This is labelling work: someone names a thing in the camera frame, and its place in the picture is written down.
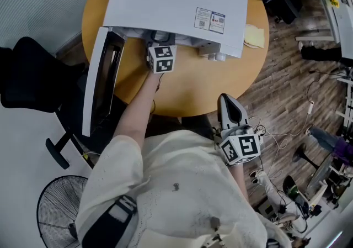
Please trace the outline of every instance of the white desk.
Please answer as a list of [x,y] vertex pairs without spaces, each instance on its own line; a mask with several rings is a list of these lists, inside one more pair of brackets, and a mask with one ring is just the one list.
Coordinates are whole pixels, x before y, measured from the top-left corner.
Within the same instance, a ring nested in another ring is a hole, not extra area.
[[340,8],[321,0],[330,25],[331,36],[299,36],[297,41],[335,41],[341,43],[342,56],[353,59],[353,10],[340,2]]

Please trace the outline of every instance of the corrugated wall panel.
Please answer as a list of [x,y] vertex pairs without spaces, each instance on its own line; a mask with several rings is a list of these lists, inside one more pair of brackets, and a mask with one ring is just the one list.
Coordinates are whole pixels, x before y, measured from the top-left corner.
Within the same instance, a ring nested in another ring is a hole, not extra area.
[[0,46],[29,36],[56,52],[81,31],[86,0],[0,0]]

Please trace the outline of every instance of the purple shirt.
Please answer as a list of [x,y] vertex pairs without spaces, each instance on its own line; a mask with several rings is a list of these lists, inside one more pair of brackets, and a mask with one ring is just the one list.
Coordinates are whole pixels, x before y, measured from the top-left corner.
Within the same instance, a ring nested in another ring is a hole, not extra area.
[[345,165],[351,165],[349,161],[353,159],[353,146],[348,144],[342,137],[338,139],[333,152]]

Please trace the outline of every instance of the fan grille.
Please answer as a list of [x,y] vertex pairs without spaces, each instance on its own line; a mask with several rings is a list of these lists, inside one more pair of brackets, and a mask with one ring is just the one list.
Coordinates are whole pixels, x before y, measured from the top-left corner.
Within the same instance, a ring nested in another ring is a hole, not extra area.
[[75,248],[79,242],[69,232],[74,223],[87,179],[63,176],[42,191],[37,207],[40,235],[48,248]]

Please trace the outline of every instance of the sleeve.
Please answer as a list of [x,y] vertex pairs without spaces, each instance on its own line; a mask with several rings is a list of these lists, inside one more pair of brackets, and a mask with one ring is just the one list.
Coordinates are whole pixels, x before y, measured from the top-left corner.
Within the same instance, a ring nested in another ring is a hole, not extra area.
[[281,248],[292,247],[291,241],[289,240],[288,236],[280,228],[278,228],[274,223],[270,222],[268,219],[265,219],[262,215],[257,215],[267,231],[268,239],[276,240],[280,244]]
[[84,189],[75,221],[78,238],[83,239],[119,197],[142,181],[143,162],[139,145],[128,136],[114,137],[92,169]]

